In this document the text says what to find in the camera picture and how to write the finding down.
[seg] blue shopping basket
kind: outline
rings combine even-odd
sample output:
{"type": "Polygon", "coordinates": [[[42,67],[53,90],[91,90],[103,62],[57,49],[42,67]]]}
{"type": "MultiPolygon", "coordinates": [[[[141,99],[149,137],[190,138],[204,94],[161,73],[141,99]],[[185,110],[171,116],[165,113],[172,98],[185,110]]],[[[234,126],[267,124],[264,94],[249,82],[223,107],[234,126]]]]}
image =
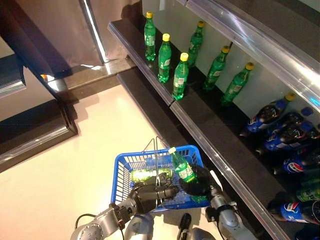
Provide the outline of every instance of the blue shopping basket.
{"type": "MultiPolygon", "coordinates": [[[[183,156],[190,164],[203,167],[200,153],[197,147],[193,145],[178,146],[176,151],[183,156]]],[[[172,157],[168,153],[169,148],[161,149],[157,151],[158,155],[158,168],[170,168],[174,169],[172,163],[172,157]]],[[[113,185],[111,202],[119,204],[128,198],[132,190],[131,172],[133,170],[154,170],[156,169],[155,151],[143,151],[143,152],[129,152],[119,154],[114,163],[113,172],[113,185]]],[[[207,207],[210,203],[202,201],[196,203],[191,199],[191,196],[186,194],[179,184],[179,176],[173,170],[172,183],[179,187],[179,192],[173,200],[164,200],[163,208],[158,206],[154,212],[163,211],[165,209],[189,209],[189,208],[202,208],[207,207]]]]}

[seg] blue bottle cap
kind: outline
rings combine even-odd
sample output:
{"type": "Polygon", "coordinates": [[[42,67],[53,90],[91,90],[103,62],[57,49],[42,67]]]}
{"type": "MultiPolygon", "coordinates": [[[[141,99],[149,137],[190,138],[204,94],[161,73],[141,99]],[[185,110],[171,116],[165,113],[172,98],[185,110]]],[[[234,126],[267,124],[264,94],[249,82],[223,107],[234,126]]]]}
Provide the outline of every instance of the blue bottle cap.
{"type": "Polygon", "coordinates": [[[302,113],[303,116],[306,116],[306,117],[307,117],[307,116],[310,116],[311,114],[313,114],[314,111],[312,110],[312,108],[306,106],[305,108],[303,108],[303,109],[301,110],[301,113],[302,113]]]}
{"type": "Polygon", "coordinates": [[[280,99],[278,101],[275,102],[275,105],[278,109],[284,109],[287,106],[287,103],[285,100],[280,99]]]}
{"type": "Polygon", "coordinates": [[[309,131],[313,128],[313,124],[309,121],[304,121],[301,123],[301,129],[304,131],[309,131]]]}

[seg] plastic bottle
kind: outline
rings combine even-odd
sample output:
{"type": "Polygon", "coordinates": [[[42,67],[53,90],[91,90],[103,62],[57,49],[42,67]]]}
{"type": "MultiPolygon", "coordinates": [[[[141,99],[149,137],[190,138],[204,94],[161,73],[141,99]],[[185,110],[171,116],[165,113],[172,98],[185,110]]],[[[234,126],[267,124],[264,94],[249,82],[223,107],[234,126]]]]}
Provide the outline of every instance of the plastic bottle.
{"type": "Polygon", "coordinates": [[[162,45],[159,50],[159,73],[158,79],[160,83],[166,83],[169,79],[171,60],[170,35],[165,33],[162,35],[162,45]]]}
{"type": "Polygon", "coordinates": [[[146,23],[144,25],[144,45],[145,45],[145,57],[149,61],[153,61],[156,58],[156,27],[153,22],[154,14],[150,11],[146,12],[146,23]]]}
{"type": "Polygon", "coordinates": [[[187,61],[188,54],[185,52],[181,53],[180,62],[174,71],[172,96],[175,100],[180,100],[184,97],[187,77],[189,74],[187,61]]]}
{"type": "Polygon", "coordinates": [[[255,115],[243,128],[240,132],[240,136],[248,137],[252,133],[257,133],[263,129],[268,128],[272,123],[274,123],[284,112],[288,103],[293,101],[296,96],[289,92],[284,98],[281,98],[277,101],[269,103],[267,106],[264,106],[258,113],[255,115]]]}
{"type": "Polygon", "coordinates": [[[267,152],[275,152],[279,150],[293,150],[302,145],[302,142],[308,138],[307,132],[314,126],[309,121],[304,121],[301,125],[289,125],[280,130],[276,135],[269,137],[264,141],[263,145],[255,151],[260,155],[267,152]]]}
{"type": "Polygon", "coordinates": [[[203,84],[203,89],[205,91],[211,91],[214,89],[215,84],[222,72],[222,70],[225,68],[226,65],[226,58],[230,51],[229,46],[223,46],[221,49],[220,54],[213,60],[211,68],[208,72],[208,75],[206,77],[206,80],[203,84]]]}
{"type": "Polygon", "coordinates": [[[300,187],[296,193],[296,198],[301,202],[320,200],[320,184],[314,183],[300,187]]]}
{"type": "Polygon", "coordinates": [[[240,90],[247,84],[249,80],[249,74],[255,65],[252,62],[248,62],[245,68],[234,76],[232,82],[225,91],[223,97],[221,98],[222,106],[229,106],[234,98],[239,94],[240,90]]]}
{"type": "Polygon", "coordinates": [[[273,168],[274,174],[302,173],[307,169],[320,166],[320,149],[316,149],[308,154],[293,154],[290,158],[283,161],[283,164],[273,168]]]}
{"type": "MultiPolygon", "coordinates": [[[[198,181],[197,176],[188,161],[177,153],[175,147],[170,148],[168,152],[172,156],[174,171],[179,175],[179,177],[186,183],[196,183],[198,181]]],[[[191,196],[191,198],[196,203],[207,200],[206,196],[191,196]]]]}
{"type": "MultiPolygon", "coordinates": [[[[314,111],[310,107],[305,107],[301,110],[301,114],[304,117],[310,116],[313,113],[314,113],[314,111]]],[[[268,128],[267,135],[272,136],[274,134],[277,134],[281,129],[283,129],[285,126],[288,126],[289,124],[301,124],[304,120],[303,116],[301,116],[296,111],[288,112],[279,121],[277,121],[273,126],[268,128]]]]}
{"type": "Polygon", "coordinates": [[[269,213],[282,222],[320,224],[320,201],[288,202],[268,206],[269,213]]]}
{"type": "Polygon", "coordinates": [[[189,58],[188,58],[188,66],[189,68],[193,68],[196,64],[196,59],[198,56],[199,49],[201,47],[203,41],[203,28],[205,23],[203,21],[199,21],[195,30],[195,33],[191,37],[190,45],[189,45],[189,58]]]}
{"type": "MultiPolygon", "coordinates": [[[[159,168],[158,173],[166,173],[167,178],[172,178],[172,170],[170,168],[159,168]]],[[[131,172],[131,180],[133,182],[140,182],[145,181],[148,178],[151,178],[152,176],[157,176],[156,170],[150,170],[150,169],[141,169],[141,170],[133,170],[131,172]]]]}

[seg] yellow bottle cap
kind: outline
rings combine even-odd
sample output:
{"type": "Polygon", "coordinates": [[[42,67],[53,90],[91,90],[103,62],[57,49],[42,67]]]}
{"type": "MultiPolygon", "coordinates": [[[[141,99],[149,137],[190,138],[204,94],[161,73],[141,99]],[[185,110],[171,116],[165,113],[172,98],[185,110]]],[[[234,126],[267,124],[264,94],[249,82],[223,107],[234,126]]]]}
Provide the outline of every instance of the yellow bottle cap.
{"type": "Polygon", "coordinates": [[[170,35],[168,33],[164,33],[162,35],[162,40],[165,42],[169,42],[170,41],[170,35]]]}
{"type": "Polygon", "coordinates": [[[152,19],[153,16],[154,16],[154,14],[151,11],[147,11],[146,12],[146,18],[147,19],[152,19]]]}
{"type": "Polygon", "coordinates": [[[287,99],[289,102],[296,99],[296,95],[293,92],[288,92],[285,96],[285,99],[287,99]]]}
{"type": "Polygon", "coordinates": [[[174,152],[176,151],[176,148],[175,147],[172,147],[168,150],[168,153],[169,154],[173,154],[174,152]]]}
{"type": "Polygon", "coordinates": [[[255,68],[255,65],[252,63],[252,62],[248,62],[246,65],[245,65],[245,69],[251,71],[252,69],[255,68]]]}
{"type": "Polygon", "coordinates": [[[205,26],[205,23],[203,21],[198,21],[198,27],[203,28],[205,26]]]}
{"type": "Polygon", "coordinates": [[[182,62],[186,62],[186,61],[188,61],[188,57],[189,57],[188,53],[183,52],[183,53],[181,53],[181,55],[180,55],[180,60],[181,60],[182,62]]]}
{"type": "Polygon", "coordinates": [[[223,46],[223,48],[221,49],[221,52],[223,52],[224,54],[229,53],[230,51],[230,47],[229,46],[223,46]]]}

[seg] white floor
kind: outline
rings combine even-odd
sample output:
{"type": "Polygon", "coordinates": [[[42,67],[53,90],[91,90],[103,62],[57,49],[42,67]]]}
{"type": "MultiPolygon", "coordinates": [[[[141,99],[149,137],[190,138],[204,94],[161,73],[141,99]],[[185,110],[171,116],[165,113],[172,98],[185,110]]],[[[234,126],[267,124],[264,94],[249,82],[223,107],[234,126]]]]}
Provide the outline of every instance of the white floor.
{"type": "MultiPolygon", "coordinates": [[[[68,240],[79,215],[108,208],[116,156],[142,151],[156,136],[122,86],[74,107],[78,136],[0,174],[0,240],[68,240]]],[[[221,239],[216,226],[206,221],[204,209],[155,216],[153,239],[177,239],[185,212],[191,213],[194,227],[221,239]]],[[[90,220],[83,217],[79,225],[90,220]]],[[[107,239],[122,239],[120,231],[107,239]]]]}

